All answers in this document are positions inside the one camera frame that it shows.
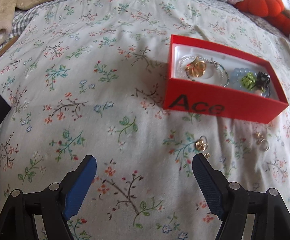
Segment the green crystal hair clip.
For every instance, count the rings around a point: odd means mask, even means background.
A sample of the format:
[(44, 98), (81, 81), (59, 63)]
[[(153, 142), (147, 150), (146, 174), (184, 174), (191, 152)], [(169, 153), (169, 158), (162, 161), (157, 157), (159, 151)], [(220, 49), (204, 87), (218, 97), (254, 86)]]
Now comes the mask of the green crystal hair clip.
[(241, 78), (241, 84), (247, 90), (252, 90), (256, 84), (255, 75), (251, 72), (248, 72), (244, 77)]

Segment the black hair claw clip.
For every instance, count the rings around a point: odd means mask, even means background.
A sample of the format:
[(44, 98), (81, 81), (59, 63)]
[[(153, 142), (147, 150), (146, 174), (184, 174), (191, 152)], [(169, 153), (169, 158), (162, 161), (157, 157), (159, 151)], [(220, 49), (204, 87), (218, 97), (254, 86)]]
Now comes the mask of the black hair claw clip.
[(264, 72), (258, 72), (256, 76), (255, 86), (258, 89), (266, 90), (270, 84), (270, 75)]

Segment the gold clover brooch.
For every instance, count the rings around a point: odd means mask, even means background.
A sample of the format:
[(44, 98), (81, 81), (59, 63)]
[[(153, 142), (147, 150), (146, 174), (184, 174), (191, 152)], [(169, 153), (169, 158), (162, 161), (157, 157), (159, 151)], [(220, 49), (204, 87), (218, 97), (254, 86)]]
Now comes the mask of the gold clover brooch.
[(185, 61), (189, 60), (192, 61), (185, 66), (186, 76), (189, 79), (194, 77), (202, 77), (205, 74), (207, 68), (207, 61), (198, 56), (187, 57), (185, 59)]

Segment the red Ace jewelry box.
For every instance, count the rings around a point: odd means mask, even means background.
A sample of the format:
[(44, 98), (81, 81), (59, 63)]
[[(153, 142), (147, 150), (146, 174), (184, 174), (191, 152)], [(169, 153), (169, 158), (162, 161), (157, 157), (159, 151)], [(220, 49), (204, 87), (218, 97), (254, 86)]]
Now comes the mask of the red Ace jewelry box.
[[(185, 59), (194, 56), (215, 60), (221, 71), (209, 64), (202, 77), (189, 79), (185, 66), (192, 60)], [(269, 74), (269, 97), (261, 96), (260, 90), (244, 92), (230, 88), (227, 78), (235, 68)], [(287, 107), (287, 98), (268, 61), (213, 42), (178, 35), (170, 37), (164, 109), (267, 124)]]

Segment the small gold earring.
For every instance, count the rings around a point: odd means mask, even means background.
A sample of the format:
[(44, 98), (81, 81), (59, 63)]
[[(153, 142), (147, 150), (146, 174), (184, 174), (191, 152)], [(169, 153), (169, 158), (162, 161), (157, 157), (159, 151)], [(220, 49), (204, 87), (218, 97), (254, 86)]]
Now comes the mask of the small gold earring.
[(206, 158), (206, 159), (208, 159), (209, 157), (210, 157), (211, 155), (210, 155), (210, 153), (204, 153), (204, 157)]

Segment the gold hoop earring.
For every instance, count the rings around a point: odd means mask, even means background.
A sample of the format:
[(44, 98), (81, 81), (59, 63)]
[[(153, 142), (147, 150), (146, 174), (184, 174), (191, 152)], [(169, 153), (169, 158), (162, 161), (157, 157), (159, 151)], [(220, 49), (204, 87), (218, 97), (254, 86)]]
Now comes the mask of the gold hoop earring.
[(202, 135), (194, 144), (195, 149), (200, 152), (204, 152), (208, 148), (208, 140), (207, 137)]

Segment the floral bed sheet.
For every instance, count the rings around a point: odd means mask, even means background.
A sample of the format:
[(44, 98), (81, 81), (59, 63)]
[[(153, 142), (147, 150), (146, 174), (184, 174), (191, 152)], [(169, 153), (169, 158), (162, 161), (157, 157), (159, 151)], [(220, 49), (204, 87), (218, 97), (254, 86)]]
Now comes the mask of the floral bed sheet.
[[(74, 239), (214, 239), (192, 173), (206, 136), (211, 165), (247, 190), (278, 189), (290, 212), (290, 42), (264, 20), (200, 12), (191, 0), (77, 0), (45, 10), (0, 58), (0, 204), (43, 190), (84, 156), (97, 175)], [(163, 109), (171, 35), (270, 62), (289, 106), (268, 124)], [(255, 132), (270, 144), (263, 151)]]

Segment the orange plush toy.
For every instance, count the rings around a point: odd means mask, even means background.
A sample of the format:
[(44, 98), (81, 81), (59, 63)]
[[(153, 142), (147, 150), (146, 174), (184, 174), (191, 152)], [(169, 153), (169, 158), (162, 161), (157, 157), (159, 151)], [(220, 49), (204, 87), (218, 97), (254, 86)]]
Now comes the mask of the orange plush toy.
[(264, 18), (285, 36), (290, 35), (290, 17), (284, 13), (282, 0), (243, 0), (234, 7), (241, 12)]

